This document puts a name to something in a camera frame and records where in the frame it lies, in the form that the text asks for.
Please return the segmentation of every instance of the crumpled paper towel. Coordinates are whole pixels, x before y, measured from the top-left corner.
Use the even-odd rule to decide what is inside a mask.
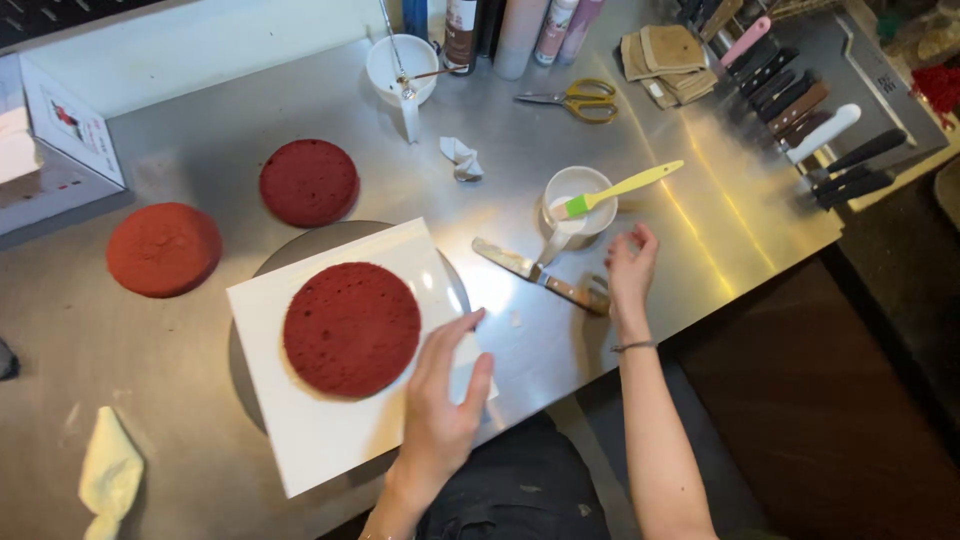
[[[455,136],[440,137],[440,151],[448,160],[456,163],[453,167],[453,178],[464,182],[483,174],[480,163],[477,161],[477,151],[467,147]]]
[[[112,540],[136,498],[143,458],[108,406],[97,411],[97,425],[86,447],[80,473],[80,500],[97,515],[84,540]]]

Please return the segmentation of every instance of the pink handle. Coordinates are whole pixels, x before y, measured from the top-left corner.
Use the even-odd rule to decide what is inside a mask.
[[[757,19],[756,22],[743,33],[743,36],[741,36],[740,39],[733,44],[733,47],[727,51],[727,54],[720,59],[720,63],[723,64],[724,67],[730,67],[730,64],[736,60],[736,57],[747,52],[747,49],[750,47],[753,47],[754,43],[763,37],[768,30],[770,30],[770,17],[764,15]]]

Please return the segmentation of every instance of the dark pants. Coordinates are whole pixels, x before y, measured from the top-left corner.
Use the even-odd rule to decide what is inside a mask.
[[[546,413],[470,455],[417,526],[418,540],[609,540],[587,464]]]

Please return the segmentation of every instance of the round cake sponge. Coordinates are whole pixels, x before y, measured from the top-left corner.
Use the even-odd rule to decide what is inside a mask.
[[[362,398],[396,380],[420,342],[410,287],[368,262],[326,268],[287,308],[283,347],[294,371],[321,392]]]
[[[203,283],[222,253],[210,216],[182,203],[161,203],[135,211],[113,230],[107,270],[130,291],[170,298]]]
[[[263,203],[295,227],[322,227],[341,219],[359,193],[360,177],[353,160],[325,140],[288,142],[260,170]]]

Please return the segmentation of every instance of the scissors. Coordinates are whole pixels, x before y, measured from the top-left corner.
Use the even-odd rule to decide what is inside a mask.
[[[588,124],[606,124],[616,117],[613,96],[616,88],[599,79],[578,79],[566,91],[552,94],[520,94],[514,99],[532,103],[562,105],[578,120]]]

